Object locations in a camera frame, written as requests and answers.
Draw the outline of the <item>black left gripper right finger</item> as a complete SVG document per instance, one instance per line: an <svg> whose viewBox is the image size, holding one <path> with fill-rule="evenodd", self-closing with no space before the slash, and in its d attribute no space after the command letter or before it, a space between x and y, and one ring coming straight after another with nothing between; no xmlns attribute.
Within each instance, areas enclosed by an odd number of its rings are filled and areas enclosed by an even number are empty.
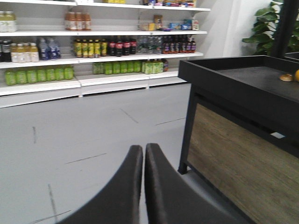
<svg viewBox="0 0 299 224"><path fill-rule="evenodd" d="M144 187L150 224L245 224L198 195L176 172L157 143L145 152Z"/></svg>

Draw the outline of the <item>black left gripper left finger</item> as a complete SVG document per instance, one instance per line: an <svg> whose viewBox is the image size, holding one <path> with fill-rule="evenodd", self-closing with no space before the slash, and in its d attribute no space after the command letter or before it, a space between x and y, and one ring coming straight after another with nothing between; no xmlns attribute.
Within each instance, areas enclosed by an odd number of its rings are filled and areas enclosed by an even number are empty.
<svg viewBox="0 0 299 224"><path fill-rule="evenodd" d="M132 145L105 187L61 224L138 224L143 152Z"/></svg>

